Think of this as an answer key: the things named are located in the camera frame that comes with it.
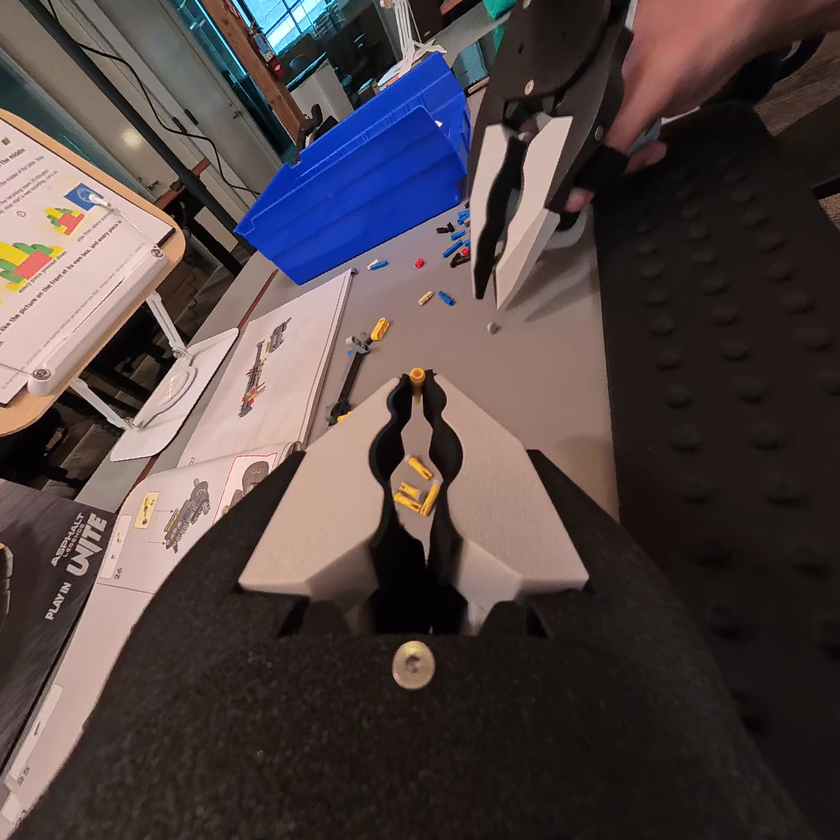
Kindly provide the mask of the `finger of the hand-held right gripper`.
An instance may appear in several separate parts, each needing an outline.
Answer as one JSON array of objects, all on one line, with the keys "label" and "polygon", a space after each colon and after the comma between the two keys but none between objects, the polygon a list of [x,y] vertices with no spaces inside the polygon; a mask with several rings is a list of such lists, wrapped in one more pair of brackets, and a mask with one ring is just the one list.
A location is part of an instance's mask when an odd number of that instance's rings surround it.
[{"label": "finger of the hand-held right gripper", "polygon": [[525,153],[521,191],[495,271],[496,303],[507,309],[560,223],[548,208],[550,188],[571,131],[571,116],[551,118]]},{"label": "finger of the hand-held right gripper", "polygon": [[507,126],[486,128],[470,187],[470,270],[474,299],[482,300],[497,263],[508,203],[522,174],[527,145]]}]

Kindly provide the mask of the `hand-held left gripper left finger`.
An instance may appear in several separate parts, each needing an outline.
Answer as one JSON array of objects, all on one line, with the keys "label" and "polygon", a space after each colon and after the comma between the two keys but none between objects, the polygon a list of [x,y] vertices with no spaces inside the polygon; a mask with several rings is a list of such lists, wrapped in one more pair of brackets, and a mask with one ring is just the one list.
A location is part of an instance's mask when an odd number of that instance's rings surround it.
[{"label": "hand-held left gripper left finger", "polygon": [[413,630],[413,536],[392,498],[411,417],[407,375],[311,444],[239,576],[250,592],[366,607],[377,633]]}]

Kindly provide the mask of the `building instruction booklet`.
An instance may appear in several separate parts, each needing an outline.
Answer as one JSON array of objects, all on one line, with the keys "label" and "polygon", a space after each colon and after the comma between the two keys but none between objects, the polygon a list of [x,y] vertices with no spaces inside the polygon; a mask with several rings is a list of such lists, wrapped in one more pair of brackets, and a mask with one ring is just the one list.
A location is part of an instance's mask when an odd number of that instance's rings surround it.
[{"label": "building instruction booklet", "polygon": [[178,466],[126,497],[45,699],[3,769],[8,838],[75,748],[135,624],[188,551],[303,447],[351,271],[250,322]]}]

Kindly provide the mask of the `black stand pole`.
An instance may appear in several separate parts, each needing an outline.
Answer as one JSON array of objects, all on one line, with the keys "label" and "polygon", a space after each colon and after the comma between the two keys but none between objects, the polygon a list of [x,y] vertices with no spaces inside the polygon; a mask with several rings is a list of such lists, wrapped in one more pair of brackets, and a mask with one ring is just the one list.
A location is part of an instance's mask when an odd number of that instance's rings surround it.
[{"label": "black stand pole", "polygon": [[61,23],[50,13],[45,5],[38,1],[22,1],[21,4],[38,21],[57,45],[62,48],[69,58],[96,85],[100,92],[119,110],[126,120],[138,131],[149,146],[167,163],[186,190],[205,206],[212,215],[237,240],[249,256],[256,250],[235,233],[236,222],[224,209],[222,204],[205,187],[198,175],[186,167],[177,154],[167,145],[159,134],[147,123],[143,116],[133,107],[120,90],[102,72],[99,66],[88,56],[87,52],[65,30]]}]

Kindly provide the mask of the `wooden pillar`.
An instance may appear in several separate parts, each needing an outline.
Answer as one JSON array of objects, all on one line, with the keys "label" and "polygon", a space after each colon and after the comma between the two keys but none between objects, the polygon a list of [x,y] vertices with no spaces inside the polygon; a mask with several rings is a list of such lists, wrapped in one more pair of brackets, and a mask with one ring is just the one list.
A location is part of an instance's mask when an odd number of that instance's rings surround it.
[{"label": "wooden pillar", "polygon": [[257,85],[280,124],[288,133],[293,145],[297,144],[303,114],[287,87],[279,79],[274,65],[259,50],[246,21],[231,1],[202,1],[207,15],[212,19],[239,63]]}]

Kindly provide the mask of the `black dimpled mat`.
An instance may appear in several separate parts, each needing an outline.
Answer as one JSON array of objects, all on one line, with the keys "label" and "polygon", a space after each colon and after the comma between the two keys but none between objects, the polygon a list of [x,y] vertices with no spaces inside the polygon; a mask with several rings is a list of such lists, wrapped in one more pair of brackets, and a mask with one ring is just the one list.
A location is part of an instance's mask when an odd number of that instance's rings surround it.
[{"label": "black dimpled mat", "polygon": [[838,230],[742,103],[595,201],[619,518],[838,838]]}]

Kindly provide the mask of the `scatter of small toy pins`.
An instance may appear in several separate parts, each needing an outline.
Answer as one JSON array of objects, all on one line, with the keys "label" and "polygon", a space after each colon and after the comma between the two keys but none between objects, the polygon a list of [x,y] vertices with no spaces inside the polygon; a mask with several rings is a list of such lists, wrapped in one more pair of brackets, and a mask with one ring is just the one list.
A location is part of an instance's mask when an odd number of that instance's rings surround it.
[{"label": "scatter of small toy pins", "polygon": [[436,235],[447,240],[443,257],[449,260],[451,267],[455,268],[469,262],[471,257],[469,205],[458,212],[455,221],[449,220],[446,224],[436,226]]}]

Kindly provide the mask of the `person's right hand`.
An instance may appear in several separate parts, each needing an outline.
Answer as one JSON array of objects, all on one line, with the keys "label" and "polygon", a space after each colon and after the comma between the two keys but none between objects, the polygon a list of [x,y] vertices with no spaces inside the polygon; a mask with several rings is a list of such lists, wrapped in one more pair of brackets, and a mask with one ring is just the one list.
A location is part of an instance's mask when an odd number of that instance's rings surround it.
[{"label": "person's right hand", "polygon": [[661,119],[695,109],[762,49],[775,49],[789,11],[786,2],[636,2],[623,99],[605,141],[626,156],[625,173],[662,160]]}]

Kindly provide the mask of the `pile of yellow toy pins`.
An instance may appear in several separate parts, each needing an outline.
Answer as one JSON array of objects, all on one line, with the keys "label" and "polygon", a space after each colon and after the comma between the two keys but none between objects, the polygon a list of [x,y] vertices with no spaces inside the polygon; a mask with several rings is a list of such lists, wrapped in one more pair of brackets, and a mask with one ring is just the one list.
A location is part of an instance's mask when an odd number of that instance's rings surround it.
[{"label": "pile of yellow toy pins", "polygon": [[427,458],[408,455],[393,479],[394,502],[425,518],[435,510],[443,480],[431,469]]}]

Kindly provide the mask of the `white cabinet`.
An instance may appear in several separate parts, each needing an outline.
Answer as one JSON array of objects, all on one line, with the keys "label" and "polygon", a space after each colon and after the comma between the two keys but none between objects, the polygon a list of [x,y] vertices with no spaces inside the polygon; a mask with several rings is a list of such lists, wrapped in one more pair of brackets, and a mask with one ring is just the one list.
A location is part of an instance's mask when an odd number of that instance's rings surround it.
[{"label": "white cabinet", "polygon": [[326,55],[321,57],[315,70],[299,88],[307,100],[308,109],[315,104],[320,106],[324,118],[334,117],[341,122],[353,112],[354,106],[333,65]]}]

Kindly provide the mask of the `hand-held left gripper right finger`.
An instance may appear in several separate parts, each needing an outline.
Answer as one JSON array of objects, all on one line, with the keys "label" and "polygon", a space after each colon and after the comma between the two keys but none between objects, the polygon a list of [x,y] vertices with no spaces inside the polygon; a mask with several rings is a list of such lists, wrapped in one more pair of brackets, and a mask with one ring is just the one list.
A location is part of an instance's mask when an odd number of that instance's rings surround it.
[{"label": "hand-held left gripper right finger", "polygon": [[533,595],[581,591],[589,574],[522,442],[440,374],[427,374],[423,414],[442,485],[428,565],[477,634],[491,610]]}]

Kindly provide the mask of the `toy car set box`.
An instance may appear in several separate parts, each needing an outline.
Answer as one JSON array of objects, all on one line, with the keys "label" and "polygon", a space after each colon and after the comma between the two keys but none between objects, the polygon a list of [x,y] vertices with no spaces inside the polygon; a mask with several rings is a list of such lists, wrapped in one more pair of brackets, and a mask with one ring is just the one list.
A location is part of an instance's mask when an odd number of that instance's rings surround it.
[{"label": "toy car set box", "polygon": [[1,763],[66,645],[116,515],[1,481]]}]

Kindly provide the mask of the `blue plastic bin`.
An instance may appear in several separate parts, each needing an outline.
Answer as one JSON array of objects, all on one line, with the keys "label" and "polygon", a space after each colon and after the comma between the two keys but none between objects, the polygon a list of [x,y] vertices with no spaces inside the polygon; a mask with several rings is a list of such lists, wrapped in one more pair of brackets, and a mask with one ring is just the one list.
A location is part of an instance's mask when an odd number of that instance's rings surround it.
[{"label": "blue plastic bin", "polygon": [[433,54],[283,166],[235,232],[303,285],[459,204],[469,145],[466,95]]}]

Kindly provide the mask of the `long black toy beam assembly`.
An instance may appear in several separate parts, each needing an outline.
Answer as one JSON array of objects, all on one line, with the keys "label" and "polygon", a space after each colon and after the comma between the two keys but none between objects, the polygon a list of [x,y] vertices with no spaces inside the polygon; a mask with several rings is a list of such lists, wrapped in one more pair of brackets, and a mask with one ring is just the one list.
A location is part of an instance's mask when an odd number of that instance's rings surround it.
[{"label": "long black toy beam assembly", "polygon": [[337,399],[326,406],[327,423],[329,427],[336,425],[341,418],[352,411],[350,397],[354,384],[361,371],[364,359],[371,352],[373,342],[381,341],[390,327],[386,318],[381,318],[374,326],[371,334],[365,338],[350,336],[345,340],[348,363],[343,374],[343,383]]}]

